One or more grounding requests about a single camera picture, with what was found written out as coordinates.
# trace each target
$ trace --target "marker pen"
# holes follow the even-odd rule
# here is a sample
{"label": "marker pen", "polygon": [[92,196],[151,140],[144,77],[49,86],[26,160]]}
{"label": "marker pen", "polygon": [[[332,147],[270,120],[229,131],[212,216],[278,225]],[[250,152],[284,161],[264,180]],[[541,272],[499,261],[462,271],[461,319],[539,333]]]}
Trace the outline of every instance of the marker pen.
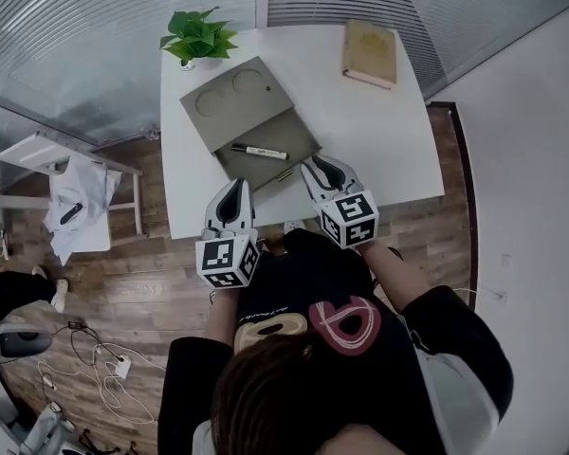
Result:
{"label": "marker pen", "polygon": [[234,152],[242,152],[244,154],[267,156],[269,158],[278,158],[279,160],[287,160],[288,154],[285,152],[278,152],[276,150],[268,150],[266,148],[249,147],[242,143],[232,143],[231,149]]}

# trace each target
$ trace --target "table top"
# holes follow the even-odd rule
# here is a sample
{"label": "table top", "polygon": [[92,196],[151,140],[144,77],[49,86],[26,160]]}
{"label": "table top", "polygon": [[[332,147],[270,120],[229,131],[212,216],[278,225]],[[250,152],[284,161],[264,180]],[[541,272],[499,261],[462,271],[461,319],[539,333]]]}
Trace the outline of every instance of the table top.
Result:
{"label": "table top", "polygon": [[[179,99],[255,56],[261,57],[322,146],[357,173],[379,206],[442,195],[443,180],[428,113],[396,34],[392,90],[341,75],[344,26],[269,27],[240,32],[239,46],[214,69],[182,71],[162,53],[162,167],[171,236],[197,236],[205,210],[229,182]],[[253,194],[255,226],[316,216],[299,167]]]}

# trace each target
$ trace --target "black and white pattern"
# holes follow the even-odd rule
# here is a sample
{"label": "black and white pattern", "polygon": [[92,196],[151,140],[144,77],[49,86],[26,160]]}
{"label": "black and white pattern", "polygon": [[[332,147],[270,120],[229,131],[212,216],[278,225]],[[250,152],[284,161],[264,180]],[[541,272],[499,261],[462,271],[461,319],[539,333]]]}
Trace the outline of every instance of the black and white pattern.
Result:
{"label": "black and white pattern", "polygon": [[243,261],[240,262],[240,271],[245,275],[248,281],[253,274],[258,259],[259,253],[257,252],[257,248],[251,242],[248,242],[247,249],[245,249],[245,254],[243,255]]}
{"label": "black and white pattern", "polygon": [[214,241],[205,244],[202,270],[230,268],[234,260],[234,240]]}
{"label": "black and white pattern", "polygon": [[335,204],[346,223],[362,219],[374,213],[367,199],[365,199],[362,194],[348,195],[347,197],[335,201]]}
{"label": "black and white pattern", "polygon": [[376,220],[370,219],[364,223],[348,226],[345,229],[345,245],[353,246],[373,238],[376,231]]}
{"label": "black and white pattern", "polygon": [[322,228],[337,244],[340,243],[340,225],[331,219],[324,211],[322,212]]}
{"label": "black and white pattern", "polygon": [[235,273],[213,273],[205,277],[215,288],[229,288],[242,286],[242,282]]}

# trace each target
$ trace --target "brown hair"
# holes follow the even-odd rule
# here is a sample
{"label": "brown hair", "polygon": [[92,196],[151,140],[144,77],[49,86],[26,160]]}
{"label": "brown hair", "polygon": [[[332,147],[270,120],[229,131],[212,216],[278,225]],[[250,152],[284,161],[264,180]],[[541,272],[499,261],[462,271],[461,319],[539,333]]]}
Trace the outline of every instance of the brown hair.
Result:
{"label": "brown hair", "polygon": [[268,336],[238,353],[221,374],[212,401],[216,453],[313,454],[335,436],[341,423],[324,347],[310,331]]}

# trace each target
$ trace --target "forearm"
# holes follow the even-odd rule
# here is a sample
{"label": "forearm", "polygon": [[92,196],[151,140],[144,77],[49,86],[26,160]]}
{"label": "forearm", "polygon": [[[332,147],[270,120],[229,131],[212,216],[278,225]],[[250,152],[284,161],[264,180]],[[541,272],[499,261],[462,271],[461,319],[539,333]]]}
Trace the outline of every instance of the forearm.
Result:
{"label": "forearm", "polygon": [[358,252],[375,274],[397,312],[430,290],[428,282],[417,268],[401,261],[381,242],[372,241],[360,245]]}
{"label": "forearm", "polygon": [[218,340],[233,347],[239,292],[238,288],[215,292],[204,338]]}

